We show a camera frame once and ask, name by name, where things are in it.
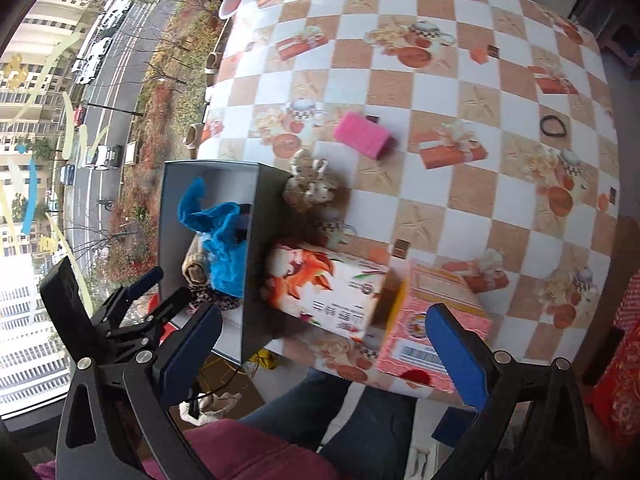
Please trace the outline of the beige cloth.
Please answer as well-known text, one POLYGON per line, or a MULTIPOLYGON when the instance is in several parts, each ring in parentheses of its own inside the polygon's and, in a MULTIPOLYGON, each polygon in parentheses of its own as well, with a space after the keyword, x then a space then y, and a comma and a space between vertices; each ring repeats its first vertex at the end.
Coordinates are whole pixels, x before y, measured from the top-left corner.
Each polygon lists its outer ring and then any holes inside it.
POLYGON ((194 235, 184 256, 181 272, 190 286, 206 286, 208 284, 208 257, 200 234, 194 235))

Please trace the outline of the blue cloth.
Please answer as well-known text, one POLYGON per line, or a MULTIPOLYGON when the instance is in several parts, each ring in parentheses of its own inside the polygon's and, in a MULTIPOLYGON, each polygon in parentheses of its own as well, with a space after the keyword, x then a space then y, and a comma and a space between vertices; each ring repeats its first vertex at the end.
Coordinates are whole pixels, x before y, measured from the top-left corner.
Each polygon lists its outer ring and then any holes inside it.
POLYGON ((203 208, 205 192, 204 180, 196 178, 181 197, 178 219, 202 237, 208 257, 209 285, 230 296, 242 298, 250 208, 243 209, 235 202, 203 208))

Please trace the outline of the pink sponge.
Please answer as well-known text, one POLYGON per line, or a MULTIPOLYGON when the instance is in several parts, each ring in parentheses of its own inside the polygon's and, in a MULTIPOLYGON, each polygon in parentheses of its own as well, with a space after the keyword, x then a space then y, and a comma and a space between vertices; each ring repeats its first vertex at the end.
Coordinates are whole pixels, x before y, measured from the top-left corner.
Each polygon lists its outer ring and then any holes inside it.
POLYGON ((374 160, 381 159, 397 148, 390 130, 355 112, 348 112, 338 121, 333 135, 338 142, 374 160))

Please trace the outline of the leopard print scrunchie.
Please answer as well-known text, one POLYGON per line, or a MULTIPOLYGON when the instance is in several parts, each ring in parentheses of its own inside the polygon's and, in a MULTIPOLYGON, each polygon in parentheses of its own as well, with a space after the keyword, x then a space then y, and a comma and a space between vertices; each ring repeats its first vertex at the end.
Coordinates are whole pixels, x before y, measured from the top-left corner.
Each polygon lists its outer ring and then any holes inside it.
POLYGON ((194 287, 191 289, 191 294, 192 300, 189 304, 189 309, 192 313, 196 312, 203 304, 211 304, 221 312, 231 311, 243 305, 241 298, 230 296, 210 286, 194 287))

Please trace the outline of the pink patterned carton box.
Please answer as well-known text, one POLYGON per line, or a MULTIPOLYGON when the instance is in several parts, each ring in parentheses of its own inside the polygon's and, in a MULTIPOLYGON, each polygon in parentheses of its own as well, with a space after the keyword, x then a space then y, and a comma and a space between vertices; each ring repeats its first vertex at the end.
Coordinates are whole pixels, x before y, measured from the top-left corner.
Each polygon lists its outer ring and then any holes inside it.
POLYGON ((436 304, 443 304, 466 330, 480 338, 488 335, 491 319, 462 276, 412 259, 390 312, 376 368, 405 382, 453 393, 454 383, 434 347, 444 326, 427 319, 436 304))

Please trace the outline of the white open cardboard box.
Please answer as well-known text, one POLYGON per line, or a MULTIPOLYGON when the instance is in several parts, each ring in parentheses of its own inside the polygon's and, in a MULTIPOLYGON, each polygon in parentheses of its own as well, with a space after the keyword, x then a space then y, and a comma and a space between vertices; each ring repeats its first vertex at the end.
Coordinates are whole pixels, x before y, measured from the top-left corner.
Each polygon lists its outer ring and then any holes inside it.
POLYGON ((160 198, 160 298, 186 286, 186 256, 201 253, 204 284, 236 307, 222 314, 213 352, 242 364, 281 329, 260 296, 266 258, 280 236, 290 175, 259 162, 179 160, 165 165, 160 198))

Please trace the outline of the red embroidered cushion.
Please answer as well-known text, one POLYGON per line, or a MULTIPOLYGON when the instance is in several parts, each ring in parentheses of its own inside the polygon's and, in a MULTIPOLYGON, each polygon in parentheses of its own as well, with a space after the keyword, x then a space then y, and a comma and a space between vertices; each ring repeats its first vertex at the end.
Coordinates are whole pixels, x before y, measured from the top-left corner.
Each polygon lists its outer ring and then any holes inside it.
POLYGON ((611 334, 617 346, 587 396, 591 453, 609 467, 639 441, 639 272, 628 282, 611 334))

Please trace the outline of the polka dot white scrunchie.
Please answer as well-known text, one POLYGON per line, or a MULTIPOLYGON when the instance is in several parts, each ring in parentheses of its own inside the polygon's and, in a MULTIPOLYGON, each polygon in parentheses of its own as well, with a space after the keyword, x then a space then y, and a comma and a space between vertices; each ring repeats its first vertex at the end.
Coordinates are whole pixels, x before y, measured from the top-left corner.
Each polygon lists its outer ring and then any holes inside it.
POLYGON ((326 159, 314 158, 310 151, 301 148, 291 158, 290 171, 282 197, 299 214, 334 199, 334 191, 340 184, 326 159))

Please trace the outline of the checkered patterned tablecloth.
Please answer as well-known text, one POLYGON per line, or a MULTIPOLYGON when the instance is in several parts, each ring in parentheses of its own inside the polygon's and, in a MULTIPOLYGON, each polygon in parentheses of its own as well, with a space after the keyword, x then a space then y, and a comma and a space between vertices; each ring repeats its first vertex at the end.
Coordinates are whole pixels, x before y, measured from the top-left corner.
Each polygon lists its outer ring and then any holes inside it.
POLYGON ((340 180, 321 240, 405 270, 475 271, 489 343, 574 359, 616 234, 618 143, 593 34, 532 0, 243 0, 205 115, 204 158, 340 180), (374 160, 348 112, 390 130, 374 160))

